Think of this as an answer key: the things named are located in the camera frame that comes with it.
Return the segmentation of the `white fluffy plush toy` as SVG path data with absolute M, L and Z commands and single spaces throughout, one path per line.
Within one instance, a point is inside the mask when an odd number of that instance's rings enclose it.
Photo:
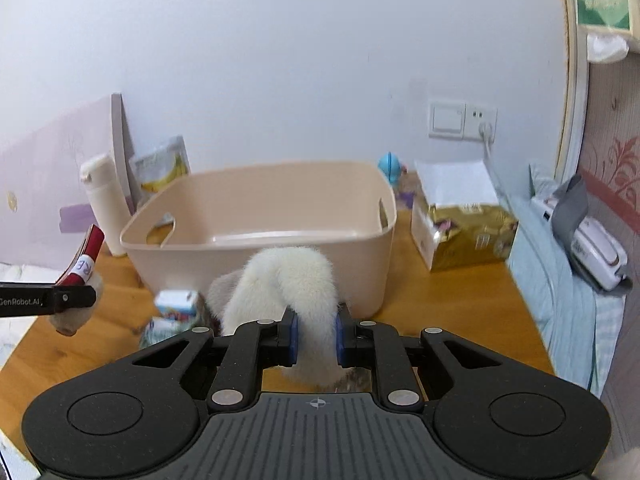
M 329 390 L 346 382 L 348 370 L 336 357 L 338 293 L 333 268 L 318 250 L 275 247 L 256 252 L 242 269 L 215 278 L 205 303 L 224 336 L 248 322 L 279 322 L 285 310 L 292 309 L 299 330 L 297 361 L 285 367 L 283 375 Z

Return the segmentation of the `blue white tissue pack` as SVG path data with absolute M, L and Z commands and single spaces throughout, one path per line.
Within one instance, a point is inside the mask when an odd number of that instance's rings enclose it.
M 144 349 L 190 330 L 198 322 L 202 296 L 196 290 L 164 289 L 154 298 L 158 315 L 146 324 L 139 342 Z

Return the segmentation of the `pink leaning board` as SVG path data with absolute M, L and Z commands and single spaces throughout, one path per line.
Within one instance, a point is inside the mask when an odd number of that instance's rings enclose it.
M 1 261 L 61 270 L 94 221 L 83 162 L 110 154 L 130 196 L 122 96 L 81 105 L 1 150 Z

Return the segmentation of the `beige plastic storage basket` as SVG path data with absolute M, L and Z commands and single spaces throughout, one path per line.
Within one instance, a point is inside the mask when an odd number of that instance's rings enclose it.
M 207 292 L 266 247 L 314 247 L 352 315 L 370 318 L 384 301 L 396 221 L 377 166 L 284 162 L 181 177 L 136 212 L 120 241 L 151 292 Z

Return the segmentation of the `gold tissue box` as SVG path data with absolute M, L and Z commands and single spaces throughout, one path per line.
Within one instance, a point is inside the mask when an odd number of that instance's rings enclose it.
M 411 236 L 427 269 L 439 272 L 503 262 L 518 220 L 501 206 L 481 160 L 416 162 Z

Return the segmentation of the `cream thermos bottle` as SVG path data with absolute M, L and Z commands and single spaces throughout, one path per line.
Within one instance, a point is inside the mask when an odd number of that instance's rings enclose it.
M 84 162 L 79 177 L 108 250 L 114 257 L 126 255 L 120 234 L 131 216 L 111 155 L 101 154 Z

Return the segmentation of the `blue cartoon figurine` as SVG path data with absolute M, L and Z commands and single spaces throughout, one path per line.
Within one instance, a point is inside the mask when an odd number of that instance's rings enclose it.
M 392 152 L 387 152 L 378 160 L 378 170 L 384 174 L 391 186 L 397 186 L 405 172 L 405 166 Z

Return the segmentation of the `banana chips snack pouch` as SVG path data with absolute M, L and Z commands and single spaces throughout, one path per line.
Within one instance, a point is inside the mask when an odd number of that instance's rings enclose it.
M 140 193 L 141 206 L 171 182 L 191 172 L 186 144 L 182 136 L 173 136 L 152 151 L 131 156 L 129 167 Z

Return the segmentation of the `light blue bed sheet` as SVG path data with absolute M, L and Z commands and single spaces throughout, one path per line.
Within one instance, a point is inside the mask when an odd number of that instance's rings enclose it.
M 520 225 L 506 264 L 555 374 L 602 396 L 623 324 L 625 300 L 595 292 L 570 268 L 533 200 L 508 199 Z

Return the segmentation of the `green tissue box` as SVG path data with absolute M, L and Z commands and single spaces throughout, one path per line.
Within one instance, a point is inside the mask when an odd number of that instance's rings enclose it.
M 590 63 L 616 63 L 639 51 L 639 0 L 576 0 L 576 6 Z

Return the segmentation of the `white wall switch socket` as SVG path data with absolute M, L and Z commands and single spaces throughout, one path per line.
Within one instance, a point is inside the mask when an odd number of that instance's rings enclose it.
M 498 110 L 495 107 L 433 101 L 428 106 L 428 135 L 432 138 L 480 142 L 495 140 Z

